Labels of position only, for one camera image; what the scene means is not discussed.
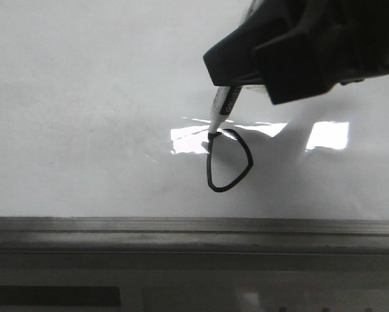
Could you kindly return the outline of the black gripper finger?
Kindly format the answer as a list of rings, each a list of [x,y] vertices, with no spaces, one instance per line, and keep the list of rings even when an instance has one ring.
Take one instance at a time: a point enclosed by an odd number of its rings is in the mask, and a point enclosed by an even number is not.
[[[262,85],[264,80],[253,51],[287,33],[297,24],[291,12],[256,12],[203,56],[215,86]]]

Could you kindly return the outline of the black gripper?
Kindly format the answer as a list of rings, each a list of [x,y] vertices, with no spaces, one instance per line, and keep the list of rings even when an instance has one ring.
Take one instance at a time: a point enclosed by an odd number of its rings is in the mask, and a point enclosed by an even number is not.
[[[389,1],[264,1],[245,53],[274,105],[389,75]]]

